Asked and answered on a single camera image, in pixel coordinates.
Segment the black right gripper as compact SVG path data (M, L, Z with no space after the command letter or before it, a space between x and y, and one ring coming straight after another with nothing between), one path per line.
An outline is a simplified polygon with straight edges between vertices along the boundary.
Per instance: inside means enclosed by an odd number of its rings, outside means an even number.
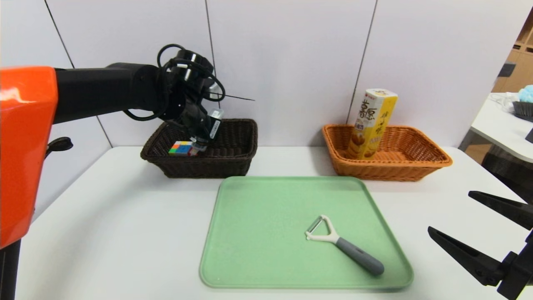
M533 205L478 190L471 190L468 196L526 230L532 230ZM509 252L501 262L431 226L428 226L428 234L482 285L497 286L500 283L497 291L508 300L516 300L523 289L532 285L533 232L527 236L520 254Z

